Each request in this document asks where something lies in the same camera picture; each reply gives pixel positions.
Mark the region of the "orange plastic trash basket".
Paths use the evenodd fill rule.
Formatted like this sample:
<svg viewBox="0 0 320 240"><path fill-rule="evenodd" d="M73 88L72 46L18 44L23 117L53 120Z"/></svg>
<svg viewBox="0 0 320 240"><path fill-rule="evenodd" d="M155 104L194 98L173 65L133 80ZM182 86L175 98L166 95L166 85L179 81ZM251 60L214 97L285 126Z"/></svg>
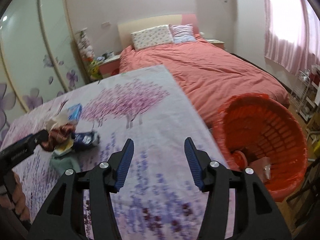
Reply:
<svg viewBox="0 0 320 240"><path fill-rule="evenodd" d="M263 157L271 162L265 186L282 202L302 183L308 148L303 131L290 111L266 94L236 95L224 102L213 117L213 137L232 170L240 170L233 152L251 163Z"/></svg>

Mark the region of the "yellow white snack wrapper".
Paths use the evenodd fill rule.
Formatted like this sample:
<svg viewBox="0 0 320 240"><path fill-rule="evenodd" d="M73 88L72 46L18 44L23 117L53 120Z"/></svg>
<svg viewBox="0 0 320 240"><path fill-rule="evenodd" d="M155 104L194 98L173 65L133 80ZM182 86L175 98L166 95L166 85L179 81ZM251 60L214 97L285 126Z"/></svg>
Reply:
<svg viewBox="0 0 320 240"><path fill-rule="evenodd" d="M58 157L62 157L66 154L68 154L69 152L72 151L72 147L73 147L73 139L69 139L67 141L65 141L63 144L61 145L57 145L53 151L53 153L58 156Z"/></svg>

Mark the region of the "mint green towel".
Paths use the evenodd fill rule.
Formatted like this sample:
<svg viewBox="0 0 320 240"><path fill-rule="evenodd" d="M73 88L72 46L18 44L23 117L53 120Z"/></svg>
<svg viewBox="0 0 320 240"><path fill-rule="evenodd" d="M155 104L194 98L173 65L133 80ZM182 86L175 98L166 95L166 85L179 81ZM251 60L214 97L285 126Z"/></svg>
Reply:
<svg viewBox="0 0 320 240"><path fill-rule="evenodd" d="M49 165L53 168L60 176L68 169L73 169L75 172L80 172L80 165L78 160L71 154L58 155L55 152L52 153Z"/></svg>

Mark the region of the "red plaid scrunchie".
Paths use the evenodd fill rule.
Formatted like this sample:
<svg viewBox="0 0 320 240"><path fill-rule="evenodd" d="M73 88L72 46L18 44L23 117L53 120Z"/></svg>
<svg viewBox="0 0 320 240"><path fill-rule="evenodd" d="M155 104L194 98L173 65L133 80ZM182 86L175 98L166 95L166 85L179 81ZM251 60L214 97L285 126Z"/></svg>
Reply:
<svg viewBox="0 0 320 240"><path fill-rule="evenodd" d="M53 128L48 133L48 140L42 142L41 147L47 152L52 152L56 146L67 142L74 132L75 126L71 123L67 123L58 128Z"/></svg>

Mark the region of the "pink window curtain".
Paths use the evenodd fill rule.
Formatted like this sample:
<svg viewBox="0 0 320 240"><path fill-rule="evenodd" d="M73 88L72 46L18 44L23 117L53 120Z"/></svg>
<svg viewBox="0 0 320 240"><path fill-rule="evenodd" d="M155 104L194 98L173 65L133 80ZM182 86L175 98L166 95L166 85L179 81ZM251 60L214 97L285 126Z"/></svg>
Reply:
<svg viewBox="0 0 320 240"><path fill-rule="evenodd" d="M289 73L319 65L319 18L308 0L264 0L265 57Z"/></svg>

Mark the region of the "pink white nightstand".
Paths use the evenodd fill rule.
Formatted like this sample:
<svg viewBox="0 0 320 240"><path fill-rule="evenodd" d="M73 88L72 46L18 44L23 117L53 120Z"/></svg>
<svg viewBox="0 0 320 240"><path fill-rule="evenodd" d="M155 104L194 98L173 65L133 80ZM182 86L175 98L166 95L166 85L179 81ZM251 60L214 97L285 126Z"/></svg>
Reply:
<svg viewBox="0 0 320 240"><path fill-rule="evenodd" d="M100 79L108 78L119 74L120 55L115 55L99 64L98 70Z"/></svg>

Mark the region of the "dark blue snack wrapper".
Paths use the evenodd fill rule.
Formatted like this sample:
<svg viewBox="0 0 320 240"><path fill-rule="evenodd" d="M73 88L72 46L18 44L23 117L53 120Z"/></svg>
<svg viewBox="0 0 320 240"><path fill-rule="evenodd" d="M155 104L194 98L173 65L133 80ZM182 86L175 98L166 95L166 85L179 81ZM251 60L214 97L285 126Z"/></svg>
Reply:
<svg viewBox="0 0 320 240"><path fill-rule="evenodd" d="M72 134L72 150L75 152L85 151L100 144L100 135L97 131Z"/></svg>

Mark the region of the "blue tissue pack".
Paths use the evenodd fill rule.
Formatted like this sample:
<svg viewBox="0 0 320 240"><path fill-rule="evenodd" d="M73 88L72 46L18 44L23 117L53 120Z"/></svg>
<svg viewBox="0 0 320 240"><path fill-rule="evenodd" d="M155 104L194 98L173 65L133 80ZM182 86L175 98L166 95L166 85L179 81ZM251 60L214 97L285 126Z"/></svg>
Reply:
<svg viewBox="0 0 320 240"><path fill-rule="evenodd" d="M78 123L82 113L82 104L76 104L67 109L69 122Z"/></svg>

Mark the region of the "glass floral wardrobe door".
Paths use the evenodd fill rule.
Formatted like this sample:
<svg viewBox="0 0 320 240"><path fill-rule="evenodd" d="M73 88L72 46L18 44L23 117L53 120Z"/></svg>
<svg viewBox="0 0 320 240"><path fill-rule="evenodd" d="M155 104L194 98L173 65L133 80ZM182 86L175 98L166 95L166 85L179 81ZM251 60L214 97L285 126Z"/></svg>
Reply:
<svg viewBox="0 0 320 240"><path fill-rule="evenodd" d="M12 0L1 16L1 140L19 116L86 82L66 0Z"/></svg>

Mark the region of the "coral pink bed duvet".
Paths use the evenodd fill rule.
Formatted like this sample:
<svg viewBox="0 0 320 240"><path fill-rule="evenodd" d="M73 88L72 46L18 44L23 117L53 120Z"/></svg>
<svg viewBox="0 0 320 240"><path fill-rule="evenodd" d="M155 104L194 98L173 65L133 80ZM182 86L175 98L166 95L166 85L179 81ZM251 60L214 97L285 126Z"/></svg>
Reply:
<svg viewBox="0 0 320 240"><path fill-rule="evenodd" d="M287 90L275 77L199 35L194 42L142 50L128 46L121 52L119 71L157 65L165 66L172 74L208 127L218 108L234 95L267 94L286 108L290 105Z"/></svg>

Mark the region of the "right side nightstand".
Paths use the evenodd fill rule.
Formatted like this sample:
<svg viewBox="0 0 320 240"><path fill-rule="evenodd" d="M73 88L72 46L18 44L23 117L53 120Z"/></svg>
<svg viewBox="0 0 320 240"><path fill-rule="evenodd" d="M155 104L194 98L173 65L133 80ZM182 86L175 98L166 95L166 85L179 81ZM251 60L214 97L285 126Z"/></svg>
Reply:
<svg viewBox="0 0 320 240"><path fill-rule="evenodd" d="M217 40L217 39L206 39L206 41L217 48L225 50L225 43L223 41Z"/></svg>

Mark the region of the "pink striped pillow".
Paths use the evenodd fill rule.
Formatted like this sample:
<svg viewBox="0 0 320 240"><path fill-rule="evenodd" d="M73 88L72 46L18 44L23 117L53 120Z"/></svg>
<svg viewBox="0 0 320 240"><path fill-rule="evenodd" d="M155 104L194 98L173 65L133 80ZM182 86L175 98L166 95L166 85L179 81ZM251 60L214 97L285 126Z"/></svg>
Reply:
<svg viewBox="0 0 320 240"><path fill-rule="evenodd" d="M170 24L169 28L175 44L196 41L192 24L186 24L186 25Z"/></svg>

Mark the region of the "black mesh anti-slip mat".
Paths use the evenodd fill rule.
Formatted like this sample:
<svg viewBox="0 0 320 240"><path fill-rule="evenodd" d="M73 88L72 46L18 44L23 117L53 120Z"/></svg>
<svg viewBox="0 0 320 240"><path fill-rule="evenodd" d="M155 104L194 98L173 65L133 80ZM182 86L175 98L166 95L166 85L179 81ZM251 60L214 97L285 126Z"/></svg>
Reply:
<svg viewBox="0 0 320 240"><path fill-rule="evenodd" d="M269 157L262 157L249 164L260 180L265 183L271 179L271 163Z"/></svg>

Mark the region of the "cream pink headboard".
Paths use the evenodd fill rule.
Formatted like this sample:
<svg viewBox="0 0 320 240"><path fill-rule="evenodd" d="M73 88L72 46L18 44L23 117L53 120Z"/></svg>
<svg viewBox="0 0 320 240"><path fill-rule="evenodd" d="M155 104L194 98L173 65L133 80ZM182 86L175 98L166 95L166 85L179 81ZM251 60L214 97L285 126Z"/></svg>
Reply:
<svg viewBox="0 0 320 240"><path fill-rule="evenodd" d="M177 15L162 15L149 18L143 18L126 23L118 24L118 33L123 49L132 45L131 33L143 29L152 28L158 25L193 25L194 34L199 34L198 21L195 14L177 14Z"/></svg>

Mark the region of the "white tissue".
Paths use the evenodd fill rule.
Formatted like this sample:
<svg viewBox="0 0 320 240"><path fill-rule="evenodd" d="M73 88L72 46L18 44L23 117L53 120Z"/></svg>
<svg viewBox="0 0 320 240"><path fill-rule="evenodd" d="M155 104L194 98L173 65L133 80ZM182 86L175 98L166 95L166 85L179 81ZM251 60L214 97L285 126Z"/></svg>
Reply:
<svg viewBox="0 0 320 240"><path fill-rule="evenodd" d="M68 112L67 110L63 110L47 121L46 130L50 132L52 129L57 129L67 123L69 123Z"/></svg>

